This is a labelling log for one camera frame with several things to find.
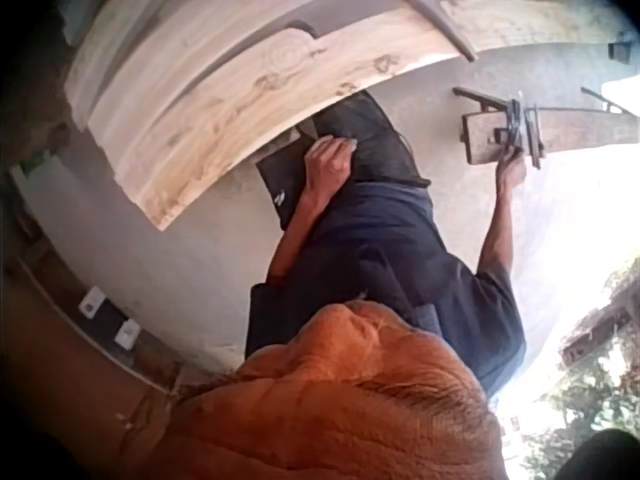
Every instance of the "person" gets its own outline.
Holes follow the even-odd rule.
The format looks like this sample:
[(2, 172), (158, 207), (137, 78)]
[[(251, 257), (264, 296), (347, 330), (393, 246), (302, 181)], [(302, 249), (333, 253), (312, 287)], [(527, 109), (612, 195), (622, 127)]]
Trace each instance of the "person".
[(313, 121), (304, 185), (251, 292), (247, 360), (174, 410), (140, 478), (506, 479), (487, 396), (525, 349), (509, 281), (522, 152), (498, 164), (474, 274), (373, 97)]

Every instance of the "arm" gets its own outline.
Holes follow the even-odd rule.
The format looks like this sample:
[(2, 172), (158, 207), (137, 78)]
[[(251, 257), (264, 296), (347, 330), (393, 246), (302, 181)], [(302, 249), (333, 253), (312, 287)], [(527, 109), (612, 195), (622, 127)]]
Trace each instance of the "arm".
[(484, 241), (478, 271), (500, 266), (511, 273), (513, 264), (513, 190), (524, 182), (527, 169), (522, 149), (509, 150), (496, 169), (496, 206)]
[(271, 260), (267, 283), (282, 285), (304, 247), (318, 218), (351, 174), (356, 141), (324, 137), (305, 156), (307, 180), (294, 212)]

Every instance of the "dark shirt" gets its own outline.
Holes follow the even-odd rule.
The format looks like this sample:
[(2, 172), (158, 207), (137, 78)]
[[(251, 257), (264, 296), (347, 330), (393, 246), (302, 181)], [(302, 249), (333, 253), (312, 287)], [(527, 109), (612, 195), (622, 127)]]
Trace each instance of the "dark shirt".
[(447, 252), (425, 190), (389, 183), (345, 189), (314, 229), (286, 286), (253, 287), (247, 356), (289, 342), (322, 307), (356, 298), (382, 303), (443, 338), (489, 396), (524, 358), (509, 275), (500, 266), (474, 275)]

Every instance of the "black pants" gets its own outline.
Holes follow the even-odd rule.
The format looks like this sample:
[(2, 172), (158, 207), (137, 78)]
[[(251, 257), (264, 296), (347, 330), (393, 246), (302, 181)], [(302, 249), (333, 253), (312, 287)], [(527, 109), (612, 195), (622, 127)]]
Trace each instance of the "black pants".
[(554, 480), (631, 480), (640, 476), (640, 442), (620, 430), (604, 430), (583, 443)]
[[(368, 92), (351, 95), (318, 112), (312, 120), (319, 137), (333, 135), (358, 140), (348, 184), (390, 182), (419, 188), (430, 185), (420, 177), (409, 148)], [(258, 164), (283, 230), (304, 188), (304, 155), (314, 141), (303, 136)]]

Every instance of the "light wood board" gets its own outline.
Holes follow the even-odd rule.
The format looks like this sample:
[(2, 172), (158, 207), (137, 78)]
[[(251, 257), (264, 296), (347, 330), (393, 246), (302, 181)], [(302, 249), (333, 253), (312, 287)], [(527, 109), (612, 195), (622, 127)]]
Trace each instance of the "light wood board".
[[(514, 16), (509, 9), (516, 4)], [(446, 6), (478, 50), (606, 43), (627, 27), (615, 10), (602, 6), (475, 0)], [(116, 180), (165, 229), (218, 178), (283, 130), (351, 93), (458, 55), (408, 6), (317, 40), (281, 32), (174, 105), (123, 159)]]
[(127, 60), (89, 120), (114, 169), (204, 71), (251, 34), (310, 1), (192, 0), (182, 6)]
[(71, 66), (65, 84), (73, 120), (87, 126), (100, 89), (163, 0), (109, 0)]
[[(639, 140), (640, 124), (634, 115), (601, 110), (540, 108), (538, 116), (546, 153), (634, 144)], [(467, 161), (471, 165), (499, 160), (504, 149), (493, 141), (493, 132), (496, 128), (504, 128), (506, 123), (504, 112), (474, 113), (463, 117), (464, 132), (469, 139), (465, 142)], [(527, 141), (524, 148), (528, 150)]]

